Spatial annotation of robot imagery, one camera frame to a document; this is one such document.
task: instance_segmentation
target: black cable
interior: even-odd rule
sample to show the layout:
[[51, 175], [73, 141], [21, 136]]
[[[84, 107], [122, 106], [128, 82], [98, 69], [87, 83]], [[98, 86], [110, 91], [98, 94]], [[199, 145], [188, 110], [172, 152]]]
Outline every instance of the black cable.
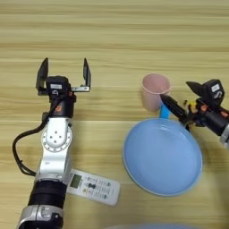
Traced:
[[42, 123], [40, 124], [40, 126], [38, 126], [37, 128], [33, 129], [33, 130], [30, 130], [30, 131], [25, 131], [21, 134], [19, 134], [15, 140], [13, 141], [13, 156], [14, 156], [14, 159], [19, 167], [19, 169], [21, 170], [21, 172], [23, 174], [26, 174], [26, 175], [31, 175], [31, 176], [35, 176], [36, 173], [32, 170], [30, 170], [27, 166], [25, 166], [23, 163], [22, 163], [22, 160], [19, 159], [18, 157], [18, 153], [17, 153], [17, 148], [16, 148], [16, 144], [18, 142], [18, 140], [26, 137], [26, 136], [29, 136], [29, 135], [32, 135], [34, 133], [38, 133], [40, 131], [42, 131], [44, 129], [44, 127], [46, 126], [47, 124], [47, 120], [48, 118], [52, 115], [52, 113], [55, 111], [56, 107], [59, 105], [59, 103], [62, 101], [62, 99], [58, 99], [55, 101], [53, 107], [50, 109], [50, 111], [48, 112], [48, 114], [45, 116], [45, 118], [43, 119]]

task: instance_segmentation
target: blue handle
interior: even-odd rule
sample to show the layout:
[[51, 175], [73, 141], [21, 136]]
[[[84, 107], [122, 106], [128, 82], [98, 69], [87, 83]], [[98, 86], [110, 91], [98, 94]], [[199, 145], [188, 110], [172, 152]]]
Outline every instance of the blue handle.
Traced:
[[170, 111], [169, 109], [163, 104], [161, 106], [161, 110], [160, 110], [160, 118], [165, 118], [165, 119], [169, 119], [169, 115], [170, 115]]

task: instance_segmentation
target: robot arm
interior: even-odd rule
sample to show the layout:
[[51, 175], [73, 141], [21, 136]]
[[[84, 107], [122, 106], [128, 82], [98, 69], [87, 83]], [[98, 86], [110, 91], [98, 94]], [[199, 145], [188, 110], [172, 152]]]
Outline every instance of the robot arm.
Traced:
[[[21, 213], [17, 229], [60, 229], [63, 227], [64, 200], [72, 168], [71, 119], [76, 102], [74, 92], [90, 90], [90, 71], [86, 59], [84, 79], [85, 85], [72, 88], [64, 76], [47, 77], [47, 59], [40, 66], [36, 87], [39, 95], [49, 95], [52, 112], [43, 115], [43, 122], [47, 120], [41, 136], [43, 157], [36, 172], [28, 206]], [[25, 167], [19, 158], [16, 161], [20, 169]]]
[[163, 103], [183, 125], [196, 123], [199, 127], [207, 126], [229, 149], [229, 112], [220, 106], [225, 95], [220, 80], [207, 81], [202, 85], [190, 81], [187, 84], [195, 94], [199, 95], [194, 110], [189, 105], [186, 112], [173, 98], [166, 95], [161, 96]]

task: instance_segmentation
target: wooden table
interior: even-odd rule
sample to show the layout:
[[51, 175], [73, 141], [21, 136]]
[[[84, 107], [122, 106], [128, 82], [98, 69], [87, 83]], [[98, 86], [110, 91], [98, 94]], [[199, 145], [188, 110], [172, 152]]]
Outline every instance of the wooden table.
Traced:
[[[68, 195], [64, 228], [105, 228], [140, 223], [180, 223], [229, 228], [229, 155], [207, 129], [192, 129], [204, 157], [198, 185], [175, 198], [139, 188], [126, 173], [122, 146], [137, 122], [157, 116], [142, 108], [142, 78], [165, 74], [173, 97], [194, 99], [187, 80], [218, 78], [229, 91], [229, 2], [226, 0], [84, 0], [0, 2], [0, 227], [15, 228], [33, 178], [17, 168], [13, 139], [38, 126], [48, 106], [35, 90], [37, 70], [50, 58], [50, 75], [80, 85], [89, 60], [92, 91], [74, 109], [73, 167], [122, 184], [116, 207]], [[224, 106], [229, 107], [228, 97]], [[19, 144], [24, 163], [36, 169], [40, 134]]]

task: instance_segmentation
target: orange sticker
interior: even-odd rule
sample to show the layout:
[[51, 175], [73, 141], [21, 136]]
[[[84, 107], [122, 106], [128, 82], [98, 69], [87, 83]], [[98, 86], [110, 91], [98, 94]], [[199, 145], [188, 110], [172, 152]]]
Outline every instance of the orange sticker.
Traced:
[[221, 112], [221, 115], [222, 115], [224, 118], [226, 118], [226, 117], [228, 117], [229, 114], [228, 114], [227, 112], [222, 111], [222, 112]]
[[58, 105], [55, 110], [56, 110], [56, 112], [61, 112], [62, 111], [62, 106]]
[[208, 110], [208, 105], [202, 105], [200, 109], [201, 111], [206, 112]]

